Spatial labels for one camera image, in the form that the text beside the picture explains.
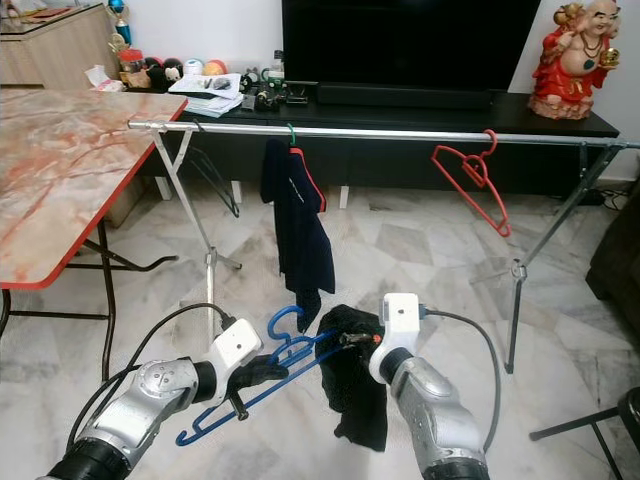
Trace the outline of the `blue plastic hanger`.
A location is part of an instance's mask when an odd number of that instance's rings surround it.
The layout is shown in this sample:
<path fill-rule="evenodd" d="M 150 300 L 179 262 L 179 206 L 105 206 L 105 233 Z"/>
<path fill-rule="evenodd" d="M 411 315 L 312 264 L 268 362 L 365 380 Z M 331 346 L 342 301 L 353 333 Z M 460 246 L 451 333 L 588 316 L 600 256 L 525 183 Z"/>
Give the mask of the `blue plastic hanger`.
<path fill-rule="evenodd" d="M 316 344 L 321 342 L 321 340 L 334 337 L 334 334 L 337 333 L 335 330 L 325 330 L 325 332 L 320 332 L 316 335 L 293 335 L 285 332 L 279 332 L 279 330 L 276 329 L 276 324 L 278 324 L 285 315 L 296 314 L 301 316 L 302 312 L 303 310 L 300 306 L 287 306 L 276 311 L 268 321 L 268 337 L 282 342 L 274 349 L 273 352 L 270 353 L 269 364 L 288 367 L 291 372 L 289 372 L 285 378 L 276 381 L 276 383 L 271 385 L 268 389 L 262 390 L 261 393 L 256 394 L 256 397 L 244 402 L 242 406 L 246 408 L 246 410 L 248 407 L 253 407 L 255 404 L 264 401 L 264 399 L 269 397 L 270 394 L 275 393 L 276 390 L 282 389 L 294 379 L 300 378 L 302 374 L 305 374 L 305 372 L 310 369 L 314 369 L 314 367 L 320 365 L 320 362 L 324 361 L 326 357 L 332 355 L 332 352 L 320 355 L 320 353 L 315 352 L 315 349 Z M 207 434 L 220 428 L 221 425 L 227 424 L 230 420 L 238 419 L 239 417 L 237 412 L 230 412 L 219 420 L 207 422 L 207 419 L 210 419 L 210 416 L 214 415 L 215 410 L 216 407 L 206 408 L 206 410 L 202 412 L 200 416 L 197 416 L 196 420 L 192 422 L 191 428 L 183 430 L 182 433 L 178 434 L 177 438 L 175 438 L 175 444 L 177 444 L 178 447 L 186 447 L 186 445 L 196 443 L 197 440 L 204 438 Z"/>

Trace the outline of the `black t-shirt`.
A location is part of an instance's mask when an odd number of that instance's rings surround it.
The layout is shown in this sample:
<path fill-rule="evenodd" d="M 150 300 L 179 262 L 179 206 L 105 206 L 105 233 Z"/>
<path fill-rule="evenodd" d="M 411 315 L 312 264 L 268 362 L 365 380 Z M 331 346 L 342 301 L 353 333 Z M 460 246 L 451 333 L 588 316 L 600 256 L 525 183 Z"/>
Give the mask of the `black t-shirt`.
<path fill-rule="evenodd" d="M 384 329 L 378 315 L 343 303 L 321 316 L 319 330 L 330 334 L 316 344 L 315 353 L 321 360 L 326 401 L 330 410 L 340 415 L 334 435 L 370 451 L 383 452 L 388 435 L 387 387 L 369 371 L 378 342 L 343 342 L 344 334 L 380 337 Z"/>

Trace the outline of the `thin black hanger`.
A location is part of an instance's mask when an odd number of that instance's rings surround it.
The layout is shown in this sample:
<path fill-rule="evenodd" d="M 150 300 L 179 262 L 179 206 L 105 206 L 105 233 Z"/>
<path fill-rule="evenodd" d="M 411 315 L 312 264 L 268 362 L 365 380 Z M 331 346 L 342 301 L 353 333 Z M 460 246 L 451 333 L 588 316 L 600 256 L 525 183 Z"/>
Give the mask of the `thin black hanger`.
<path fill-rule="evenodd" d="M 215 168 L 210 156 L 206 155 L 206 152 L 202 151 L 201 148 L 196 147 L 193 142 L 189 143 L 188 152 L 195 156 L 192 159 L 192 163 L 195 164 L 197 172 L 210 184 L 212 191 L 227 206 L 230 214 L 234 218 L 241 218 L 241 207 L 234 201 L 233 193 L 230 192 L 230 182 L 225 180 L 219 170 Z"/>

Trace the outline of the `navy shirt with red trim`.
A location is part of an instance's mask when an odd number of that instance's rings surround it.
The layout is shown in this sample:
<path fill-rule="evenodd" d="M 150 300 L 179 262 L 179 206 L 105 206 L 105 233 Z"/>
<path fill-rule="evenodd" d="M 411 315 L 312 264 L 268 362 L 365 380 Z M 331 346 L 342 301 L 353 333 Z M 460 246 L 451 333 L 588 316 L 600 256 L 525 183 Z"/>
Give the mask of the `navy shirt with red trim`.
<path fill-rule="evenodd" d="M 319 218 L 326 200 L 312 178 L 301 148 L 270 138 L 262 157 L 260 198 L 273 206 L 279 273 L 303 314 L 307 332 L 320 315 L 320 292 L 337 292 L 332 243 Z"/>

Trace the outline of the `black television console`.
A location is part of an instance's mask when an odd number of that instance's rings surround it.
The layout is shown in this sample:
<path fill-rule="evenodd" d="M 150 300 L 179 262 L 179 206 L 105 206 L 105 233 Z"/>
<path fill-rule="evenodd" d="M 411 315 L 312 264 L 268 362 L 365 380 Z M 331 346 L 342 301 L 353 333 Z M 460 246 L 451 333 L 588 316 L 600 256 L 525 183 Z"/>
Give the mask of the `black television console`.
<path fill-rule="evenodd" d="M 370 131 L 444 131 L 500 134 L 558 134 L 568 137 L 616 138 L 620 132 L 599 115 L 582 120 L 552 120 L 527 106 L 526 93 L 500 93 L 488 110 L 376 108 L 312 104 L 285 105 L 280 111 L 232 111 L 220 123 L 370 129 Z M 189 142 L 184 175 L 195 174 L 193 159 L 207 159 L 224 180 L 259 182 L 265 134 L 195 133 Z M 298 137 L 312 177 L 321 187 L 349 186 L 449 189 L 430 156 L 433 142 L 402 140 L 332 140 Z M 507 143 L 486 159 L 490 178 L 502 195 L 566 196 L 580 182 L 584 166 L 594 163 L 600 148 Z"/>

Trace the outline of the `silver metal clothes rack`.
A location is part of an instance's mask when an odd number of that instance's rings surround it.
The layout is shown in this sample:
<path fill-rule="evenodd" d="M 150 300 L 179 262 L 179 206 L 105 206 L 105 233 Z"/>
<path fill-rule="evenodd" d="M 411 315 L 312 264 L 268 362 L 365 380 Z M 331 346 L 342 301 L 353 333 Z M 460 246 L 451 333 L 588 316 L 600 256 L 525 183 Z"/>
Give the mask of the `silver metal clothes rack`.
<path fill-rule="evenodd" d="M 486 133 L 462 133 L 462 132 L 439 132 L 439 131 L 369 131 L 369 129 L 337 129 L 337 128 L 293 128 L 293 127 L 276 127 L 276 125 L 242 125 L 242 124 L 201 124 L 198 122 L 129 122 L 128 127 L 131 129 L 142 129 L 151 134 L 154 138 L 154 146 L 159 151 L 161 163 L 165 166 L 168 177 L 172 180 L 172 188 L 183 205 L 189 221 L 200 234 L 201 241 L 204 243 L 205 256 L 205 274 L 206 274 L 206 301 L 215 300 L 215 271 L 216 265 L 224 262 L 230 268 L 241 269 L 241 262 L 229 259 L 229 257 L 221 255 L 218 248 L 210 241 L 209 234 L 201 224 L 200 218 L 195 212 L 195 207 L 184 191 L 183 184 L 180 183 L 178 172 L 180 165 L 183 164 L 186 157 L 189 141 L 193 133 L 218 133 L 218 134 L 269 134 L 269 136 L 278 136 L 278 134 L 296 134 L 302 137 L 319 137 L 319 138 L 343 138 L 343 140 L 403 140 L 403 141 L 422 141 L 435 142 L 438 145 L 443 143 L 460 143 L 460 142 L 486 142 L 493 143 L 512 143 L 512 145 L 558 145 L 558 146 L 576 146 L 581 150 L 586 148 L 598 147 L 602 150 L 599 159 L 595 161 L 591 168 L 582 174 L 581 180 L 577 183 L 575 191 L 570 197 L 563 202 L 561 209 L 557 212 L 556 220 L 545 230 L 543 237 L 539 239 L 535 247 L 532 247 L 521 259 L 513 261 L 509 274 L 515 279 L 515 302 L 512 307 L 512 319 L 509 324 L 509 342 L 507 360 L 504 361 L 504 367 L 508 374 L 515 371 L 515 351 L 516 338 L 518 332 L 518 319 L 520 319 L 521 294 L 527 278 L 527 268 L 532 265 L 536 256 L 539 255 L 545 244 L 556 234 L 556 230 L 561 227 L 564 220 L 568 218 L 572 210 L 580 205 L 581 197 L 586 191 L 594 187 L 596 180 L 600 174 L 611 165 L 614 157 L 618 152 L 628 150 L 628 148 L 636 148 L 640 150 L 640 142 L 630 142 L 621 140 L 621 138 L 603 138 L 603 137 L 572 137 L 572 136 L 554 136 L 554 134 L 486 134 Z"/>

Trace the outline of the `black soundbar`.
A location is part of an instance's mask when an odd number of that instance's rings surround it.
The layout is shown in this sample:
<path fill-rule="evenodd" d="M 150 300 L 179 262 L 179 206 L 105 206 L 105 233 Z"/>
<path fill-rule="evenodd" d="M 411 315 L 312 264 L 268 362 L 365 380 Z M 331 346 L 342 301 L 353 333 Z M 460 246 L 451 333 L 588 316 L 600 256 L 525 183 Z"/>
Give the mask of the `black soundbar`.
<path fill-rule="evenodd" d="M 494 93 L 489 91 L 425 90 L 379 84 L 319 83 L 315 93 L 320 104 L 375 108 L 484 110 L 494 100 Z"/>

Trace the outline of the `marble pattern folding table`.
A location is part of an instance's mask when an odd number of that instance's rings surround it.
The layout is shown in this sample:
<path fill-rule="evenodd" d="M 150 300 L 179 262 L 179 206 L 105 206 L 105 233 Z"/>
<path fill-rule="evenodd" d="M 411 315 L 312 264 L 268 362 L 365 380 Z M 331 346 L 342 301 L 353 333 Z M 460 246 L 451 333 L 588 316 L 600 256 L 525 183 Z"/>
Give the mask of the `marble pattern folding table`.
<path fill-rule="evenodd" d="M 15 291 L 50 287 L 83 247 L 100 260 L 108 311 L 101 378 L 108 379 L 116 325 L 115 271 L 151 271 L 110 251 L 104 216 L 154 151 L 132 122 L 170 122 L 187 101 L 168 93 L 4 90 L 0 131 L 1 320 L 33 317 L 14 310 Z"/>

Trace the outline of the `black flat television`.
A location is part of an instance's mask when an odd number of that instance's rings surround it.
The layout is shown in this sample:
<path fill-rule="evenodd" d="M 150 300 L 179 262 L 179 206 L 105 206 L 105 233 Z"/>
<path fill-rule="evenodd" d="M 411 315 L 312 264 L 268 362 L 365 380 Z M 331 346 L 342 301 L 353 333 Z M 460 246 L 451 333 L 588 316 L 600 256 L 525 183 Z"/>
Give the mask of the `black flat television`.
<path fill-rule="evenodd" d="M 292 81 L 507 90 L 540 0 L 282 0 Z"/>

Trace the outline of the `black round plush toy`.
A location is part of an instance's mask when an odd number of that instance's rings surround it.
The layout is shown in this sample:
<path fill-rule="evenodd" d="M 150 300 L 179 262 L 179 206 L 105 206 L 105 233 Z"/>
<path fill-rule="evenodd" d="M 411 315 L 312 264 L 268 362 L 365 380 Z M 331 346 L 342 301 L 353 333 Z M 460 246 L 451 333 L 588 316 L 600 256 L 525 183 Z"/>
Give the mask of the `black round plush toy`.
<path fill-rule="evenodd" d="M 151 90 L 168 91 L 170 87 L 183 76 L 183 61 L 177 58 L 159 60 L 146 58 L 143 60 L 145 73 Z"/>

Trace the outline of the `jar with red lid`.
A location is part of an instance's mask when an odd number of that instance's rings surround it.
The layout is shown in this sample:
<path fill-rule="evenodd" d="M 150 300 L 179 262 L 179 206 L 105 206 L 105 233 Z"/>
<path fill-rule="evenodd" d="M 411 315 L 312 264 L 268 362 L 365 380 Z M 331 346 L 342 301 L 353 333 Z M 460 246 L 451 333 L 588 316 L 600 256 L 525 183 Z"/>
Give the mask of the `jar with red lid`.
<path fill-rule="evenodd" d="M 128 49 L 116 52 L 116 58 L 120 64 L 120 79 L 129 88 L 148 88 L 150 78 L 148 78 L 145 55 L 140 50 Z"/>

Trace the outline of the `pink tissue pack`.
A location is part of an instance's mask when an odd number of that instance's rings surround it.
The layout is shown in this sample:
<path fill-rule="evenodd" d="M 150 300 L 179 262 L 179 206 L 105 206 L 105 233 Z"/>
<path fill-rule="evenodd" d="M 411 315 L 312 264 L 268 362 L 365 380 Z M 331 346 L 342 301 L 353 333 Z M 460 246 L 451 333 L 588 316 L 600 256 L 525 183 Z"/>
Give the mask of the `pink tissue pack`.
<path fill-rule="evenodd" d="M 122 92 L 125 88 L 122 81 L 113 79 L 106 73 L 104 65 L 95 65 L 86 72 L 88 82 L 92 84 L 93 91 L 100 92 Z"/>

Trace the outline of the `red laughing Buddha statue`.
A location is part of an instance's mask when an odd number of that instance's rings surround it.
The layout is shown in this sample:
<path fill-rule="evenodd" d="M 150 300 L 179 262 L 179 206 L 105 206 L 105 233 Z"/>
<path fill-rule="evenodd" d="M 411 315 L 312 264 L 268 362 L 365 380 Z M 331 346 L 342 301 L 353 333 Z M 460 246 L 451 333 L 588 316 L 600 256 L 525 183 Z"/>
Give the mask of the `red laughing Buddha statue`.
<path fill-rule="evenodd" d="M 603 86 L 620 54 L 611 46 L 620 32 L 617 0 L 591 0 L 559 6 L 556 29 L 541 41 L 541 55 L 532 73 L 534 88 L 527 106 L 549 119 L 588 118 L 594 91 Z"/>

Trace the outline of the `light wooden cabinet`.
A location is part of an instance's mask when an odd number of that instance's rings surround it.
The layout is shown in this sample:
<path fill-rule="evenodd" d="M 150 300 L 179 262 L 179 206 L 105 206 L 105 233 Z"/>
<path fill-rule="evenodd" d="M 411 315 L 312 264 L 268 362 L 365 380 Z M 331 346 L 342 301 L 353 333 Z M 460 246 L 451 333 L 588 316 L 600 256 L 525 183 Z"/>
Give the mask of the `light wooden cabinet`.
<path fill-rule="evenodd" d="M 108 44 L 114 33 L 102 4 L 78 6 L 40 26 L 1 19 L 0 86 L 88 90 L 93 82 L 86 72 L 93 67 L 116 81 L 119 60 Z"/>

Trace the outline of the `gold and blue trophy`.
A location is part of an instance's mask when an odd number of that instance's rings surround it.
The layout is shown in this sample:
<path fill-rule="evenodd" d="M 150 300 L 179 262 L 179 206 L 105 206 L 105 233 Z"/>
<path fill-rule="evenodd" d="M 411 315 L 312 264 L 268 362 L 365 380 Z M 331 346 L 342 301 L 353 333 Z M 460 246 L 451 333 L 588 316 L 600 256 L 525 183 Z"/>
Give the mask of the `gold and blue trophy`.
<path fill-rule="evenodd" d="M 127 22 L 127 5 L 124 0 L 106 0 L 109 12 L 115 20 L 115 32 L 122 36 L 125 45 L 132 45 L 131 27 Z"/>

